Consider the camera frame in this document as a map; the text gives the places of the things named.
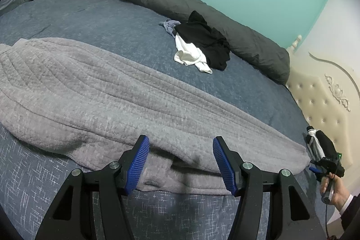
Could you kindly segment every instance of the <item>bed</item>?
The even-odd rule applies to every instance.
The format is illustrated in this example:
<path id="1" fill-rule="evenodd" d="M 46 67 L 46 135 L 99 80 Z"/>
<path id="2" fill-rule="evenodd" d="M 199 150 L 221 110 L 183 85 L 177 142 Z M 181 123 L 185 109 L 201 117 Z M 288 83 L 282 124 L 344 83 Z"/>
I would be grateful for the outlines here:
<path id="1" fill-rule="evenodd" d="M 301 36 L 287 49 L 290 76 L 286 87 L 291 91 L 305 119 L 322 129 L 343 154 L 343 177 L 346 187 L 354 192 L 360 186 L 360 80 L 354 70 L 331 52 L 296 51 Z"/>
<path id="2" fill-rule="evenodd" d="M 195 67 L 183 67 L 173 60 L 174 39 L 158 25 L 164 20 L 164 16 L 150 9 L 121 0 L 34 0 L 0 17 L 0 43 L 13 45 L 19 38 L 42 37 L 89 43 L 218 97 L 305 145 L 303 133 L 308 121 L 300 109 L 301 103 L 290 93 L 299 99 L 292 90 L 295 71 L 290 73 L 289 91 L 233 54 L 224 72 L 210 75 Z M 126 46 L 118 45 L 119 38 L 125 40 Z M 298 76 L 307 79 L 306 75 Z M 74 168 L 87 170 L 66 157 L 17 140 L 2 125 L 0 142 L 0 204 L 24 240 L 34 239 L 69 172 Z M 325 205 L 315 177 L 306 168 L 296 179 L 324 225 Z M 238 205 L 238 199 L 232 196 L 162 191 L 134 191 L 124 202 L 136 239 L 226 239 Z M 264 194 L 258 239 L 266 235 L 268 206 L 269 195 Z M 97 233 L 102 239 L 100 224 Z"/>

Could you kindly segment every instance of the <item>hand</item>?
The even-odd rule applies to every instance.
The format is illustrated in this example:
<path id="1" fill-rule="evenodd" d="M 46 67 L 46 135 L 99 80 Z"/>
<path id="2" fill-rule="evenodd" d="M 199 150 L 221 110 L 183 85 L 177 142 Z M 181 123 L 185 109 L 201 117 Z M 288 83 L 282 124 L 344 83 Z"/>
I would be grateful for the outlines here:
<path id="1" fill-rule="evenodd" d="M 323 177 L 320 184 L 320 193 L 323 194 L 329 184 L 329 177 L 334 179 L 333 189 L 334 194 L 331 199 L 331 205 L 335 205 L 336 209 L 340 211 L 345 205 L 347 199 L 350 196 L 350 192 L 346 189 L 343 181 L 337 175 L 330 173 L 327 177 Z"/>

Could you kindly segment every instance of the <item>blue gripper pad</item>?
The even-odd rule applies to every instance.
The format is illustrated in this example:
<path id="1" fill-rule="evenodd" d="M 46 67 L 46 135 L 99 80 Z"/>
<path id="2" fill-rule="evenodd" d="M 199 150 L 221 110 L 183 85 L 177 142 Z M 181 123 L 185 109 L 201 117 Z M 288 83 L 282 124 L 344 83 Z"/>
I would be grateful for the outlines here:
<path id="1" fill-rule="evenodd" d="M 133 191 L 139 181 L 141 172 L 143 171 L 144 164 L 150 152 L 150 142 L 147 136 L 143 136 L 142 141 L 137 141 L 131 151 L 136 152 L 133 161 L 131 162 L 126 177 L 126 184 L 124 190 L 127 195 Z"/>
<path id="2" fill-rule="evenodd" d="M 235 193 L 237 192 L 237 187 L 235 184 L 235 173 L 234 170 L 231 168 L 228 158 L 226 157 L 224 150 L 221 147 L 217 138 L 215 138 L 212 142 L 212 150 L 221 176 L 223 177 L 226 189 L 235 196 Z"/>

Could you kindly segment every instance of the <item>gray fleece blanket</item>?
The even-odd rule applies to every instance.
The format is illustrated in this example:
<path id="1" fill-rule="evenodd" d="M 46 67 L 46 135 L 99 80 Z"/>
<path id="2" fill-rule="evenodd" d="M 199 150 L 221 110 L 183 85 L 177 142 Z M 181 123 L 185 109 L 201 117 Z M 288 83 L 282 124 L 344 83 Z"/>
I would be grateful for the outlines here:
<path id="1" fill-rule="evenodd" d="M 233 105 L 86 43 L 20 39 L 0 45 L 0 65 L 0 122 L 27 143 L 100 169 L 147 135 L 142 191 L 228 194 L 218 135 L 263 170 L 309 163 L 303 146 Z"/>

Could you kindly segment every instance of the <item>rolled comforter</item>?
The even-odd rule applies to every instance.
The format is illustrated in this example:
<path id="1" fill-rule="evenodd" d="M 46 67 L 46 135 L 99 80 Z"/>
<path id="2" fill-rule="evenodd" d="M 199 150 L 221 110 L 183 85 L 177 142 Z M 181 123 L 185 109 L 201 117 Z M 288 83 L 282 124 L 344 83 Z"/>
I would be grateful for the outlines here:
<path id="1" fill-rule="evenodd" d="M 230 44 L 231 51 L 277 83 L 285 84 L 290 58 L 285 50 L 259 32 L 246 27 L 208 6 L 201 0 L 124 0 L 151 9 L 167 18 L 187 22 L 197 11 L 210 27 L 216 28 Z"/>

